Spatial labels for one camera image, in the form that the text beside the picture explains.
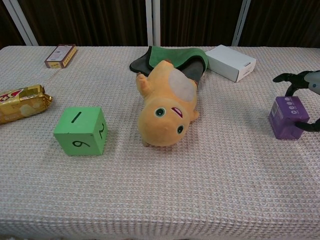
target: plush toy arm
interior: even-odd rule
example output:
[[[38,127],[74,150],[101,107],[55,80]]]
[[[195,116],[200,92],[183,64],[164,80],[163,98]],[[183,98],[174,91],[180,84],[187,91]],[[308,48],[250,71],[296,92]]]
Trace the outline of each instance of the plush toy arm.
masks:
[[[136,81],[136,87],[143,97],[151,93],[151,86],[145,75],[138,72],[136,74],[135,81]]]
[[[193,110],[193,115],[190,116],[190,122],[193,122],[199,117],[199,112],[197,110]]]

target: pink mouth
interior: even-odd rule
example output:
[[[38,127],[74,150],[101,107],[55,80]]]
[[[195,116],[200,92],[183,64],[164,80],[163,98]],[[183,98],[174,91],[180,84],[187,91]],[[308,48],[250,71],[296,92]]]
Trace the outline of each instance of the pink mouth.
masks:
[[[173,107],[171,108],[173,111],[175,111],[176,114],[178,114],[180,116],[180,118],[182,118],[182,111],[177,108],[177,107]]]

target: cube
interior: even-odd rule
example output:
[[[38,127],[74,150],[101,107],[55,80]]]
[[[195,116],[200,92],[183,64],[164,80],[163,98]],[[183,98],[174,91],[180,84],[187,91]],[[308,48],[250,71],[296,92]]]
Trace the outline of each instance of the cube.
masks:
[[[269,121],[276,139],[298,140],[302,129],[296,122],[309,121],[310,117],[297,96],[278,96],[275,98],[269,114]]]
[[[53,135],[69,156],[102,155],[108,127],[100,107],[68,107]]]

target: green foam cube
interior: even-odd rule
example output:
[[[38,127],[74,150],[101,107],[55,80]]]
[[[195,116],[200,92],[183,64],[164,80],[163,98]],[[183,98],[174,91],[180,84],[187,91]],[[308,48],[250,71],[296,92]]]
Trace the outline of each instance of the green foam cube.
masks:
[[[53,135],[69,156],[102,155],[108,127],[100,107],[68,107]]]

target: white box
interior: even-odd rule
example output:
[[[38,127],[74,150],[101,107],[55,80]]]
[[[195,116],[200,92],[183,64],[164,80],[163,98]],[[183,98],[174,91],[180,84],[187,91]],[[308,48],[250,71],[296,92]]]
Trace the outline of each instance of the white box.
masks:
[[[251,73],[256,65],[253,57],[224,45],[206,51],[205,54],[208,57],[208,69],[233,82],[239,82]]]

